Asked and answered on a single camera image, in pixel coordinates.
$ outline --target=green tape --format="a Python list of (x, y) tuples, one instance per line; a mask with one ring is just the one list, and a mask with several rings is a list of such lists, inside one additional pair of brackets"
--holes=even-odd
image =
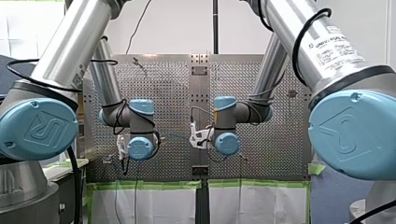
[[(80, 165), (84, 161), (87, 161), (87, 159), (77, 159), (77, 164)], [(64, 162), (56, 161), (56, 162), (53, 162), (53, 163), (50, 163), (50, 164), (46, 165), (44, 168), (50, 168), (50, 167), (53, 167), (53, 166), (70, 168), (70, 167), (72, 167), (72, 163), (70, 161), (64, 161)]]
[(178, 182), (148, 182), (139, 180), (137, 185), (135, 181), (120, 181), (109, 182), (109, 183), (91, 183), (87, 185), (87, 188), (93, 191), (97, 190), (113, 190), (113, 189), (199, 189), (201, 187), (201, 181), (178, 181)]
[(309, 175), (320, 175), (324, 169), (326, 169), (325, 165), (320, 163), (309, 163), (308, 164), (308, 174)]
[(275, 181), (275, 180), (254, 180), (254, 179), (227, 179), (227, 180), (209, 180), (210, 188), (227, 188), (243, 186), (288, 188), (288, 189), (306, 189), (309, 181)]

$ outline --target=vertical metal post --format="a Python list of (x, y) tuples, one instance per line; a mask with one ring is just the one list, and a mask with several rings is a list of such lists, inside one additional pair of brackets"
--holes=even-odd
[(213, 53), (219, 54), (219, 0), (213, 0)]

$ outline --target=metal frame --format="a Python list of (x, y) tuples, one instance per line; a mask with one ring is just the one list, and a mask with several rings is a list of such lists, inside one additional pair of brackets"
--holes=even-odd
[[(262, 55), (117, 55), (114, 59), (120, 63), (116, 66), (116, 73), (124, 97), (154, 97), (154, 119), (159, 131), (169, 133), (177, 130), (188, 137), (193, 105), (209, 110), (217, 94), (236, 94), (239, 100), (248, 98), (259, 72)], [(134, 59), (148, 70), (147, 79), (141, 78), (145, 72)], [(233, 83), (224, 82), (225, 76), (229, 76)], [(163, 96), (160, 97), (158, 92), (156, 93), (157, 90), (160, 90)], [(296, 91), (296, 97), (286, 98), (285, 94), (289, 94), (288, 91)], [(285, 79), (276, 91), (273, 119), (259, 127), (249, 124), (238, 125), (242, 141), (245, 145), (248, 144), (249, 148), (254, 148), (248, 150), (242, 145), (242, 155), (247, 159), (249, 166), (243, 165), (241, 161), (244, 160), (238, 156), (228, 158), (221, 164), (210, 162), (206, 151), (192, 148), (187, 139), (177, 140), (165, 136), (165, 144), (170, 145), (163, 145), (163, 152), (160, 151), (156, 158), (143, 162), (139, 179), (179, 181), (243, 177), (304, 180), (307, 177), (306, 166), (311, 158), (306, 131), (308, 99), (309, 90), (302, 87), (288, 67)], [(88, 181), (136, 179), (137, 163), (132, 161), (130, 174), (119, 175), (121, 171), (116, 136), (112, 136), (112, 128), (100, 124), (97, 120), (100, 104), (89, 73), (84, 77), (84, 107), (86, 152), (87, 158), (92, 161), (88, 167)], [(193, 115), (199, 120), (198, 128), (203, 129), (210, 124), (207, 114), (194, 111)], [(113, 147), (109, 144), (111, 139), (114, 139)], [(271, 147), (263, 144), (262, 139), (276, 141)], [(178, 144), (172, 145), (173, 141), (178, 141)], [(211, 153), (214, 157), (220, 158), (216, 155), (217, 152)], [(192, 168), (200, 165), (204, 168), (208, 166), (209, 175), (192, 174)]]

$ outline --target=ur logo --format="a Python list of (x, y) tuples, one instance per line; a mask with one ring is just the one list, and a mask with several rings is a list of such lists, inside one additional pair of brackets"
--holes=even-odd
[(375, 132), (367, 129), (359, 113), (348, 108), (319, 125), (319, 131), (340, 161), (381, 148)]
[(24, 139), (46, 147), (57, 147), (68, 125), (67, 120), (41, 111), (35, 115)]

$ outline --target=white object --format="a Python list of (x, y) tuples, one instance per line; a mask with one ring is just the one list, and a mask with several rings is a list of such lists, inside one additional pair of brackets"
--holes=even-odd
[(352, 203), (349, 206), (349, 215), (350, 215), (350, 220), (353, 221), (355, 218), (360, 217), (366, 212), (366, 200), (358, 200), (354, 203)]
[(123, 134), (117, 135), (117, 149), (119, 150), (119, 160), (122, 161), (125, 158), (125, 138)]
[(197, 131), (195, 122), (190, 123), (190, 128), (190, 143), (193, 147), (200, 149), (212, 148), (212, 144), (208, 142), (207, 139), (212, 138), (213, 132), (215, 131), (214, 128)]

